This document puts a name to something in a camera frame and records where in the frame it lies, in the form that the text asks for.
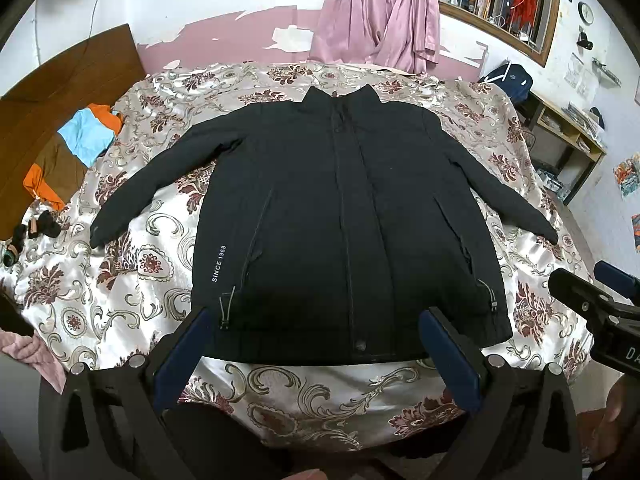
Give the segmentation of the person's right hand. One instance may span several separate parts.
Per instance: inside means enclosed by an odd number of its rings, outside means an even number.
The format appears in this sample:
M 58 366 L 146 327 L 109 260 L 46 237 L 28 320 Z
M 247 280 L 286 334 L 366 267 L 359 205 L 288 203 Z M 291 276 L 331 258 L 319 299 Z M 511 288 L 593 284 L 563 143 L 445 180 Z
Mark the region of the person's right hand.
M 639 381 L 623 375 L 612 385 L 605 408 L 577 415 L 577 429 L 585 467 L 599 470 L 631 432 L 639 419 Z

